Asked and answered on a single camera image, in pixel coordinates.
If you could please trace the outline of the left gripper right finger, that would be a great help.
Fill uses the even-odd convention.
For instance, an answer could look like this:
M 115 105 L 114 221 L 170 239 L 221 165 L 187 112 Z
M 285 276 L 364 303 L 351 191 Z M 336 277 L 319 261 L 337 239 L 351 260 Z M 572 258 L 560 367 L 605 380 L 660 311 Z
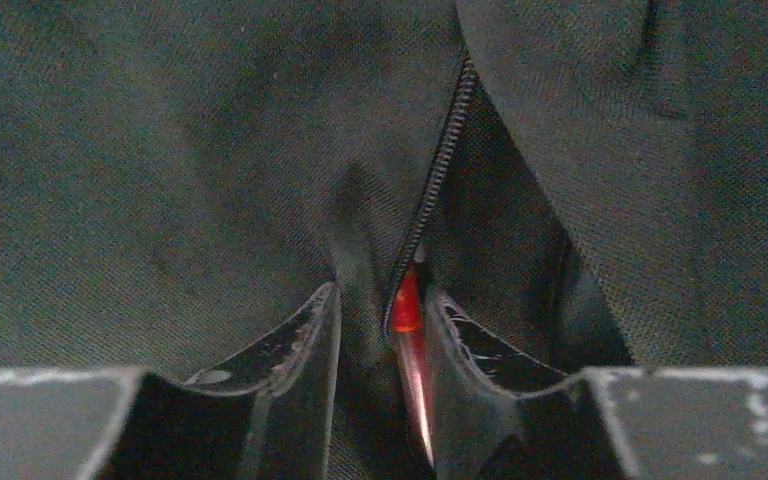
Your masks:
M 768 479 L 768 368 L 566 375 L 428 292 L 440 479 Z

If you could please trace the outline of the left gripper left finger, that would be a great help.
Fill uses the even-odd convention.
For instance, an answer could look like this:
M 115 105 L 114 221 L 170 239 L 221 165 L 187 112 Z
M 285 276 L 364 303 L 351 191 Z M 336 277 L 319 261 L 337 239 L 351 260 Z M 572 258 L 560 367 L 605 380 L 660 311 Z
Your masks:
M 144 368 L 0 369 L 0 479 L 321 479 L 340 292 L 185 382 Z

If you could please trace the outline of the red marker pen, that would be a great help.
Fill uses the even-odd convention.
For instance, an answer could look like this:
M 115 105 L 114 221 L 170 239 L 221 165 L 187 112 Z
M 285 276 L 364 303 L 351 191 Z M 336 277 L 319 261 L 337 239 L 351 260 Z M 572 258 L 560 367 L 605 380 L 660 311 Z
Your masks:
M 421 459 L 434 468 L 432 401 L 422 313 L 420 275 L 425 266 L 425 248 L 420 244 L 396 292 L 389 327 L 394 341 L 404 396 L 409 435 Z

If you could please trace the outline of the black backpack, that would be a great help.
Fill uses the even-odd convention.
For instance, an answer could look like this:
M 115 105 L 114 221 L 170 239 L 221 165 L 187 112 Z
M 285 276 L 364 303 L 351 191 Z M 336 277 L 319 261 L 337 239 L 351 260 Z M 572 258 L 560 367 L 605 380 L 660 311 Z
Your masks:
M 185 382 L 327 283 L 321 479 L 440 479 L 389 321 L 768 368 L 768 1 L 0 1 L 0 369 Z

